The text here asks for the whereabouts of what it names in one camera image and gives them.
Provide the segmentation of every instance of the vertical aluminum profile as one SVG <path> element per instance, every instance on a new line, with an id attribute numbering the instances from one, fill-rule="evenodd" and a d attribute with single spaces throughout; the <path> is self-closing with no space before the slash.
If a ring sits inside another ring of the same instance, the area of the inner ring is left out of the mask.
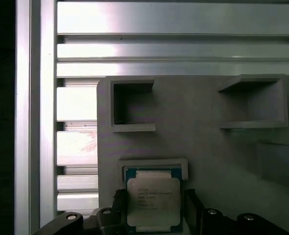
<path id="1" fill-rule="evenodd" d="M 40 227 L 57 214 L 56 22 L 57 1 L 41 1 Z"/>
<path id="2" fill-rule="evenodd" d="M 40 227 L 40 3 L 16 1 L 16 235 Z"/>

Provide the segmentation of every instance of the open box slot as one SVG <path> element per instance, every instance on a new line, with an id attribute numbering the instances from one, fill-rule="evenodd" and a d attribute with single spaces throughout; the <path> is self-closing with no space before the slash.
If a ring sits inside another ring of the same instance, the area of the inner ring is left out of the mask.
<path id="1" fill-rule="evenodd" d="M 114 132 L 154 131 L 153 80 L 112 83 Z"/>
<path id="2" fill-rule="evenodd" d="M 218 92 L 240 100 L 241 102 L 236 103 L 237 109 L 245 109 L 241 120 L 221 123 L 221 129 L 288 126 L 283 76 L 241 75 L 220 85 Z"/>

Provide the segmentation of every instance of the dark background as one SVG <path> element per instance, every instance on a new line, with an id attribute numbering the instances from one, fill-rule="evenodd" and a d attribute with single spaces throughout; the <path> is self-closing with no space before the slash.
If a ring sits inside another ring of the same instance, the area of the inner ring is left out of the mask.
<path id="1" fill-rule="evenodd" d="M 0 0 L 0 235 L 14 234 L 15 0 Z"/>

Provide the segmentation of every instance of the round screw head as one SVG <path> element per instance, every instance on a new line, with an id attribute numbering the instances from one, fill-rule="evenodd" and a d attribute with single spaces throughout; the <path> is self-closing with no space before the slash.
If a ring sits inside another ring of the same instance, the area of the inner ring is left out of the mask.
<path id="1" fill-rule="evenodd" d="M 75 214 L 71 214 L 71 215 L 67 216 L 67 219 L 70 219 L 70 220 L 75 219 L 75 218 L 77 218 L 77 216 Z"/>
<path id="2" fill-rule="evenodd" d="M 217 211 L 216 211 L 216 210 L 213 210 L 213 209 L 210 209 L 210 210 L 208 211 L 208 213 L 210 213 L 210 214 L 217 214 Z"/>
<path id="3" fill-rule="evenodd" d="M 254 217 L 252 215 L 247 214 L 244 216 L 244 219 L 252 221 L 252 220 L 254 220 Z"/>

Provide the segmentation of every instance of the silver metal bar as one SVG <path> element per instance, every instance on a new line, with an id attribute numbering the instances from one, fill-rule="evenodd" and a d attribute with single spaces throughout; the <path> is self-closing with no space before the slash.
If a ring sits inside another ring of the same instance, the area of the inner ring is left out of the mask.
<path id="1" fill-rule="evenodd" d="M 59 34 L 289 36 L 289 5 L 59 2 L 58 19 Z"/>
<path id="2" fill-rule="evenodd" d="M 41 0 L 40 226 L 57 215 L 56 36 L 57 3 Z"/>
<path id="3" fill-rule="evenodd" d="M 98 207 L 97 192 L 61 192 L 57 196 L 58 211 L 94 210 Z"/>
<path id="4" fill-rule="evenodd" d="M 57 132 L 57 165 L 97 165 L 97 133 Z"/>
<path id="5" fill-rule="evenodd" d="M 40 1 L 16 1 L 15 235 L 40 226 Z"/>
<path id="6" fill-rule="evenodd" d="M 289 44 L 129 43 L 59 44 L 59 61 L 289 61 Z"/>
<path id="7" fill-rule="evenodd" d="M 97 131 L 97 121 L 67 121 L 64 131 Z"/>
<path id="8" fill-rule="evenodd" d="M 57 120 L 96 120 L 96 85 L 57 88 Z"/>
<path id="9" fill-rule="evenodd" d="M 98 191 L 97 175 L 59 175 L 57 176 L 58 192 Z"/>
<path id="10" fill-rule="evenodd" d="M 239 75 L 285 73 L 289 62 L 58 63 L 58 77 Z"/>
<path id="11" fill-rule="evenodd" d="M 97 86 L 100 79 L 102 79 L 102 77 L 90 77 L 89 79 L 85 78 L 65 79 L 63 86 L 64 87 Z"/>
<path id="12" fill-rule="evenodd" d="M 72 165 L 64 167 L 65 175 L 97 175 L 97 165 Z"/>

